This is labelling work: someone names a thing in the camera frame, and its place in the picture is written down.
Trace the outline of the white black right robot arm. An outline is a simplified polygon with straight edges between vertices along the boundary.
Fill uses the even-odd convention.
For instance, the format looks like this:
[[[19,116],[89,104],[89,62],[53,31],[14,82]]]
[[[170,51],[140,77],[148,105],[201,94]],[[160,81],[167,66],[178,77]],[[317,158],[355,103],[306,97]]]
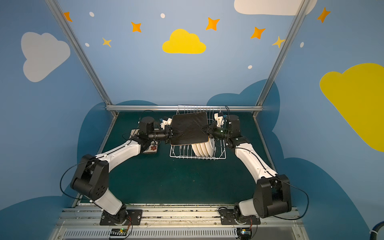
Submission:
[[[238,219],[248,216],[267,218],[292,210],[290,180],[270,168],[255,151],[253,145],[242,135],[240,119],[229,115],[223,120],[201,127],[202,131],[215,139],[224,140],[227,148],[234,151],[256,183],[252,199],[235,206]]]

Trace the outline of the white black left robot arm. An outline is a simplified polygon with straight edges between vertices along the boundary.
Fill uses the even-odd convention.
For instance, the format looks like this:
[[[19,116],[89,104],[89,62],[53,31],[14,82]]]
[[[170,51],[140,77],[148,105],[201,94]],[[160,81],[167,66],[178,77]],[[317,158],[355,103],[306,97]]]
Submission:
[[[127,219],[126,205],[109,190],[109,173],[124,161],[146,151],[152,142],[168,143],[182,133],[172,127],[171,118],[163,120],[156,130],[154,118],[144,117],[139,121],[138,132],[122,145],[96,156],[83,156],[70,187],[101,208],[102,216],[110,218],[112,225],[123,225]]]

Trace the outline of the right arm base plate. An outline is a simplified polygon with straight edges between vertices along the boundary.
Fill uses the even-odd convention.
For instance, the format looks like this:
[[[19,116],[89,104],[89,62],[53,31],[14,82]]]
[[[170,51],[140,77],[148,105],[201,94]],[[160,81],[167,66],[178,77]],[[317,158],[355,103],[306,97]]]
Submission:
[[[219,207],[218,213],[222,225],[260,225],[261,220],[258,216],[243,216],[238,207],[228,209]]]

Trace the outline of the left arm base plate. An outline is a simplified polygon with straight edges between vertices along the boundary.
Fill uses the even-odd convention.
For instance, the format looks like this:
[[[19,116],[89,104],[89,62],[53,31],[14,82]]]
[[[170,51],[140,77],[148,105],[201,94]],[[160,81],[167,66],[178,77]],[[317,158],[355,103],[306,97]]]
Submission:
[[[103,211],[100,226],[138,226],[141,223],[142,214],[142,210],[122,209],[116,215]]]

